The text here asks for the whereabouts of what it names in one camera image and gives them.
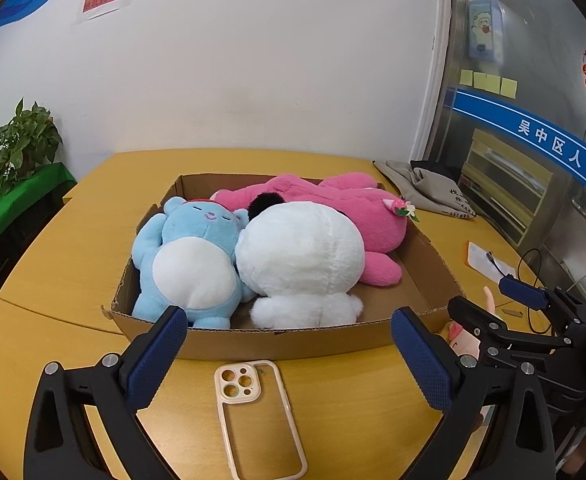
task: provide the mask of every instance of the green tablecloth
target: green tablecloth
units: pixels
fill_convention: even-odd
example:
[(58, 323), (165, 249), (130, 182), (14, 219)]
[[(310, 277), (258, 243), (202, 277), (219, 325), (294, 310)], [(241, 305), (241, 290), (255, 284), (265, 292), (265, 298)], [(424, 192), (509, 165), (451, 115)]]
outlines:
[(47, 164), (0, 197), (0, 235), (26, 209), (64, 182), (75, 182), (61, 162)]

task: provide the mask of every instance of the clear phone case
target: clear phone case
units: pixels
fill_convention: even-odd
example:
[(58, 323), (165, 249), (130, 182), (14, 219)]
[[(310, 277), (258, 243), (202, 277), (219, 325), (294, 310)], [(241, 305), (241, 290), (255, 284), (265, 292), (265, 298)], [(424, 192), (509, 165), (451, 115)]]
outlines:
[(234, 480), (295, 480), (308, 465), (276, 364), (252, 361), (215, 371), (217, 412)]

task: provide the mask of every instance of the sticky note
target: sticky note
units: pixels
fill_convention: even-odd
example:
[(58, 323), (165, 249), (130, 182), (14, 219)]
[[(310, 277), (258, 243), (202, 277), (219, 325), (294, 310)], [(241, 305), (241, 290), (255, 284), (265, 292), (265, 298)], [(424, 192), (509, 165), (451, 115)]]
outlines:
[(459, 83), (460, 85), (473, 86), (473, 71), (462, 70), (461, 74), (459, 75)]
[(480, 90), (486, 88), (486, 74), (484, 72), (473, 72), (473, 86)]
[(487, 74), (486, 75), (486, 91), (493, 92), (494, 94), (500, 93), (500, 76)]
[(502, 78), (502, 91), (500, 92), (501, 95), (504, 97), (510, 97), (511, 99), (515, 99), (515, 94), (518, 91), (518, 82), (514, 79), (506, 79), (505, 77)]

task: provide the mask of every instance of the cardboard box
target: cardboard box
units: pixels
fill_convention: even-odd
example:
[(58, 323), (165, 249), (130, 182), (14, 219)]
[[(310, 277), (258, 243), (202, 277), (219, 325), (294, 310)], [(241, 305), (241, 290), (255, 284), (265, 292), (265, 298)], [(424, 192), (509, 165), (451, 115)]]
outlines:
[[(209, 198), (219, 189), (240, 189), (270, 178), (268, 175), (183, 175), (168, 190), (161, 205), (176, 195), (187, 200)], [(137, 230), (160, 211), (160, 206), (153, 205)], [(442, 258), (410, 221), (406, 238), (390, 257), (404, 270), (401, 282), (388, 287), (358, 283), (351, 293), (361, 298), (364, 311), (355, 325), (259, 330), (250, 320), (250, 303), (241, 304), (231, 318), (230, 330), (190, 329), (178, 357), (235, 362), (298, 359), (386, 346), (393, 344), (390, 316), (401, 306), (410, 306), (432, 332), (441, 331), (450, 319), (446, 310), (448, 301), (463, 295)], [(110, 309), (102, 307), (105, 316), (113, 319), (129, 340), (151, 327), (151, 323), (131, 316), (138, 295), (139, 271), (129, 260)]]

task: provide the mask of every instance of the white belly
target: white belly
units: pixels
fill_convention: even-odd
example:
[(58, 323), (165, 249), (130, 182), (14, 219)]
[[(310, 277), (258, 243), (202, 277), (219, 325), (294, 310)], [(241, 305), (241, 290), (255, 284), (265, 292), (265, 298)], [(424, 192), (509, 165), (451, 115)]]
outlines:
[(195, 237), (164, 244), (153, 261), (153, 279), (170, 304), (191, 309), (222, 304), (237, 286), (228, 254)]

